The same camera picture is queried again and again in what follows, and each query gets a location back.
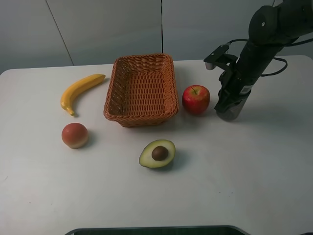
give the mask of apple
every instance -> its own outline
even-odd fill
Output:
[[[88,130],[80,123],[71,123],[64,127],[62,140],[70,148],[80,148],[88,142]]]
[[[204,113],[210,103],[210,92],[199,85],[187,87],[182,95],[182,105],[187,112],[193,115]]]

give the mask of avocado flesh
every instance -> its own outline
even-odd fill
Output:
[[[163,161],[156,161],[152,158],[152,151],[158,146],[163,146],[168,150],[168,156]],[[139,164],[147,168],[159,168],[166,166],[174,159],[175,150],[175,145],[171,141],[153,141],[143,149],[139,158]]]

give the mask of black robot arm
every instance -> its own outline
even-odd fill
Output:
[[[224,120],[238,117],[251,89],[275,55],[292,46],[300,36],[313,32],[313,0],[284,0],[277,7],[262,6],[252,17],[247,41],[239,60],[226,54],[229,45],[221,45],[205,58],[207,69],[225,70],[222,88],[215,106]]]

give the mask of brown wicker basket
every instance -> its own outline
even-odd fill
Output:
[[[168,54],[118,58],[103,114],[124,127],[159,125],[179,110],[173,59]]]

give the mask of yellow banana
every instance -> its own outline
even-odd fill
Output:
[[[103,74],[94,74],[75,82],[63,93],[61,97],[61,107],[67,111],[71,116],[75,115],[72,108],[75,98],[84,91],[94,87],[104,81],[106,76]]]

